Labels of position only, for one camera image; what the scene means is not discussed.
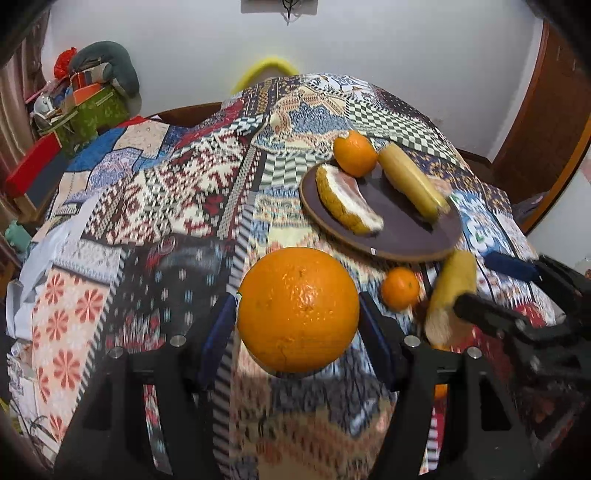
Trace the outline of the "sugarcane piece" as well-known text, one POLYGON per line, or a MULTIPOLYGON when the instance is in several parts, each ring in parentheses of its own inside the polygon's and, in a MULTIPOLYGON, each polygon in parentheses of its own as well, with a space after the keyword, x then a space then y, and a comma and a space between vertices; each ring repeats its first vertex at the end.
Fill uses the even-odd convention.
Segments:
POLYGON ((457 298, 477 292, 477 262, 465 250, 455 250, 444 262, 427 310, 424 331, 438 348, 451 348, 471 335, 473 325, 454 312, 457 298))
POLYGON ((446 197, 398 145, 384 146, 378 163, 394 189, 404 194, 425 220, 435 224, 441 215, 451 212, 446 197))

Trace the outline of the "small mandarin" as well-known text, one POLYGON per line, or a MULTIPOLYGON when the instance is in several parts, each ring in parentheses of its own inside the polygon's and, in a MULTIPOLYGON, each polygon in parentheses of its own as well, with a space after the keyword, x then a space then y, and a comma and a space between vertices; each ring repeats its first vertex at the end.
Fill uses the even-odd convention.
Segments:
POLYGON ((404 267, 390 270, 382 282, 381 297, 392 311, 414 307, 421 298, 421 285, 415 272, 404 267))
POLYGON ((447 384, 437 384, 435 386, 435 399, 437 401, 443 400, 447 397, 448 394, 448 385, 447 384))

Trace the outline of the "pomelo wedge with rind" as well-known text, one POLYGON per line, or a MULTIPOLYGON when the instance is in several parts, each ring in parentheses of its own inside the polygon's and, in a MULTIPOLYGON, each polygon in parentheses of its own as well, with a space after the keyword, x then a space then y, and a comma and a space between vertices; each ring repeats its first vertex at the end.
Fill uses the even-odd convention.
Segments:
POLYGON ((382 216, 370 208, 356 179, 332 164, 315 172, 318 197, 332 217, 356 235, 374 235, 384 229, 382 216))

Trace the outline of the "large orange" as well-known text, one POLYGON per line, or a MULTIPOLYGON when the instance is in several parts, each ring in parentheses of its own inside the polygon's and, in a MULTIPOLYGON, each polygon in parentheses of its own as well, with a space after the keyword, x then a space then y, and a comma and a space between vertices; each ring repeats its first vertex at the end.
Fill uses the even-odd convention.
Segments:
POLYGON ((238 333, 256 362, 279 374, 308 374, 345 353, 360 301, 346 268, 308 247, 267 254, 238 288, 238 333))
POLYGON ((332 151, 342 171, 356 178, 370 174, 378 162, 378 153, 372 143, 353 130, 349 130, 345 137, 335 138, 332 151))

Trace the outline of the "small mandarin front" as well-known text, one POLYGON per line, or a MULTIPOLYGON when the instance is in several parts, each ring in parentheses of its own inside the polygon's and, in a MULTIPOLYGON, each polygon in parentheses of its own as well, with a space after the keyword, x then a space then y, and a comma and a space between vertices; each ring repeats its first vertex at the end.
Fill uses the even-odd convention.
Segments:
POLYGON ((447 397, 448 394, 448 385, 447 384, 437 384, 435 386, 435 399, 437 401, 443 400, 447 397))

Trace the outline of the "purple ceramic plate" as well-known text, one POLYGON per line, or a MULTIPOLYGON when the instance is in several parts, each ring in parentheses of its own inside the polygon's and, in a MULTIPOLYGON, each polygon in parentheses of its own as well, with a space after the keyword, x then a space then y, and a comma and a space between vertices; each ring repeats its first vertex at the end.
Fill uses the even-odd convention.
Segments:
POLYGON ((441 215, 436 224, 430 224, 406 196, 394 189, 380 166, 358 186, 370 208, 384 218, 384 228, 374 235, 356 235, 322 204, 315 183, 317 170, 311 167, 301 179, 301 206, 325 234, 346 246, 384 260, 433 262, 446 258, 462 237, 462 219, 456 206, 441 215))

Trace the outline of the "wooden door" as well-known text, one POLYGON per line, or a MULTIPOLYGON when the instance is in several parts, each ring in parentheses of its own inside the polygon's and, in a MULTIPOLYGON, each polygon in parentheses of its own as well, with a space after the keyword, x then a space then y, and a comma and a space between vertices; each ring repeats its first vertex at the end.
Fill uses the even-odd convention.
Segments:
POLYGON ((493 162, 516 205, 544 198, 518 222, 529 233, 550 211, 590 141, 590 75, 563 36, 543 24, 536 63, 517 117, 493 162))

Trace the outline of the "patchwork patterned bedspread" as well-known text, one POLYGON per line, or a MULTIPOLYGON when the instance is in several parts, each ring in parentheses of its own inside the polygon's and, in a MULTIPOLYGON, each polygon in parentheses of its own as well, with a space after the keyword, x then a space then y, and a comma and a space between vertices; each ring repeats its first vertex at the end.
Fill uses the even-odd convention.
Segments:
MULTIPOLYGON (((329 239, 297 192, 349 130, 378 148, 399 144, 451 197, 462 249, 534 257, 505 192, 482 182, 427 116, 351 76, 266 80, 191 130, 153 121, 110 130, 74 160, 34 238, 53 259, 23 308, 31 365, 12 367, 10 386, 44 452, 60 449, 110 348, 151 350, 187 331, 266 254, 325 251, 377 295, 387 263, 329 239)), ((270 376, 231 340, 211 398, 213 454, 228 479, 366 478, 394 410, 360 339, 294 381, 270 376)))

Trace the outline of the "red box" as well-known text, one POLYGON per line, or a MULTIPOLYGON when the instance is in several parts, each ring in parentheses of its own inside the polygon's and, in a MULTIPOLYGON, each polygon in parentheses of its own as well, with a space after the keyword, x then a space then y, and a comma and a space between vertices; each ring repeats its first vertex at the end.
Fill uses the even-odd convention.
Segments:
POLYGON ((55 132, 41 137, 7 177, 3 191, 11 198, 26 194, 42 170, 59 154, 62 145, 55 132))

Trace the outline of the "yellow foam tube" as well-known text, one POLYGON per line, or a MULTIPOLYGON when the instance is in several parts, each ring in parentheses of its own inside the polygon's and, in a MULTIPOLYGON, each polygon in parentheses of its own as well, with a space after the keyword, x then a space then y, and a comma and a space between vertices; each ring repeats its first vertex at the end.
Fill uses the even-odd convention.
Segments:
POLYGON ((260 80, 274 77, 290 77, 300 73, 296 66, 286 59, 269 56, 257 61, 240 76, 238 83, 232 88, 231 94, 235 95, 245 88, 259 83, 260 80))

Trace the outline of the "green storage box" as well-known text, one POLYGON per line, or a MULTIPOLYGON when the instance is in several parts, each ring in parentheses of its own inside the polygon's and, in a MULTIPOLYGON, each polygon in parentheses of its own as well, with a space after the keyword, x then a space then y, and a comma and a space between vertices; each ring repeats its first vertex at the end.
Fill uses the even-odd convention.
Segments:
POLYGON ((58 115, 41 137, 54 134, 59 146, 72 156, 99 135, 130 118, 123 97, 111 86, 102 87, 68 113, 58 115))

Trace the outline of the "red plastic bag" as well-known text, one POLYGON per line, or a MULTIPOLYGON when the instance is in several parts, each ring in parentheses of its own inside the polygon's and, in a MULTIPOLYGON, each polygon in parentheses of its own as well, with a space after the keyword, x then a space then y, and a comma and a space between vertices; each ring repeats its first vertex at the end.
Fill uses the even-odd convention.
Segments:
POLYGON ((76 53, 77 49, 75 47, 71 47, 58 55, 53 66, 53 74, 56 80, 61 80, 68 76, 69 63, 76 53))

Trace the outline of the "striped red gold curtain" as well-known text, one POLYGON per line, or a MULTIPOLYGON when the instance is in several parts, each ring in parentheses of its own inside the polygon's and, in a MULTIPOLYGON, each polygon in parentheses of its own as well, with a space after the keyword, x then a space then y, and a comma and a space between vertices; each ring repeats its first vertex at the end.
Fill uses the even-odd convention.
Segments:
POLYGON ((46 8, 1 67, 1 187, 36 140, 26 100, 46 84, 41 53, 49 16, 46 8))

